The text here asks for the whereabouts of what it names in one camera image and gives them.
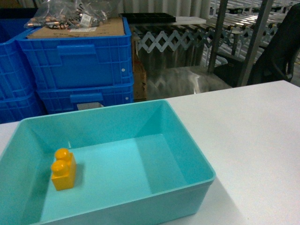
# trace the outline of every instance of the black tray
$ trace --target black tray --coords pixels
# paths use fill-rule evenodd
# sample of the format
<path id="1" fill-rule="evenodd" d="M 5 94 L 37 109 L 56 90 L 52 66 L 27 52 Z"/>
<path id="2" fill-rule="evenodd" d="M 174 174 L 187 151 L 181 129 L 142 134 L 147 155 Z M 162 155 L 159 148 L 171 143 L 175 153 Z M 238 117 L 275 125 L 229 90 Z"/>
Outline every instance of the black tray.
<path id="1" fill-rule="evenodd" d="M 167 13 L 121 13 L 128 23 L 174 23 L 176 17 Z"/>

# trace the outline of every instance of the tray bottom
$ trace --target tray bottom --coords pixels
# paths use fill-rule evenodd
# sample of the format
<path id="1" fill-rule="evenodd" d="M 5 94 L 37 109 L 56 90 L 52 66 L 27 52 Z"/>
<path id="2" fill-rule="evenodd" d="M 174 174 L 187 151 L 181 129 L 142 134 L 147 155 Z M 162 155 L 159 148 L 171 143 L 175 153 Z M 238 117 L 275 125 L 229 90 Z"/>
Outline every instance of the tray bottom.
<path id="1" fill-rule="evenodd" d="M 39 221 L 74 216 L 187 185 L 162 134 L 70 151 L 77 163 L 75 186 L 56 191 L 49 178 L 47 191 L 40 196 L 44 199 L 40 199 L 43 209 Z"/>

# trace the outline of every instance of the teal plastic tray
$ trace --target teal plastic tray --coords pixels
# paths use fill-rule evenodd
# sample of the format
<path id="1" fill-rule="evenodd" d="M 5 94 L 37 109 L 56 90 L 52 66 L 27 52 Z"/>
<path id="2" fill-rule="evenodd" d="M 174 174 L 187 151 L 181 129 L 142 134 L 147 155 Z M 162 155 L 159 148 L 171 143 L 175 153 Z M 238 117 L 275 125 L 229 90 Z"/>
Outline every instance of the teal plastic tray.
<path id="1" fill-rule="evenodd" d="M 77 162 L 56 191 L 59 148 Z M 215 178 L 164 100 L 22 120 L 0 157 L 2 225 L 155 225 L 198 211 Z"/>

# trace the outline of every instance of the cardboard lid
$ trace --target cardboard lid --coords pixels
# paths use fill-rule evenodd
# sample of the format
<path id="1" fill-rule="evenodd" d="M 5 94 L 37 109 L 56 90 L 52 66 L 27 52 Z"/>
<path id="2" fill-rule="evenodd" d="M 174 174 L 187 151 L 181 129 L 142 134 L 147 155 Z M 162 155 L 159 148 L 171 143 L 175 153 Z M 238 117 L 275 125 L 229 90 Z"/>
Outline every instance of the cardboard lid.
<path id="1" fill-rule="evenodd" d="M 77 38 L 77 37 L 104 37 L 125 35 L 123 21 L 120 17 L 111 18 L 107 23 L 87 29 L 54 30 L 43 27 L 27 36 L 28 39 L 37 38 Z"/>

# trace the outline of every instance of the cardboard box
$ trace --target cardboard box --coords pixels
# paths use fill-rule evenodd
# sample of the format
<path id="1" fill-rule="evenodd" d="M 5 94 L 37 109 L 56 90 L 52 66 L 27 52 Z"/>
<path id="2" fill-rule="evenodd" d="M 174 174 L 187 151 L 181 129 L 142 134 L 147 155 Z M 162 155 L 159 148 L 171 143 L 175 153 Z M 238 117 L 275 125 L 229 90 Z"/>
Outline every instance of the cardboard box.
<path id="1" fill-rule="evenodd" d="M 57 30 L 43 27 L 27 36 L 28 39 L 37 38 L 76 38 L 76 37 L 104 37 L 125 35 L 123 21 L 120 17 L 111 18 L 107 23 L 96 27 L 77 30 Z"/>
<path id="2" fill-rule="evenodd" d="M 143 101 L 147 99 L 147 75 L 142 63 L 137 57 L 133 57 L 134 71 L 133 77 L 135 83 L 133 85 L 134 101 Z"/>

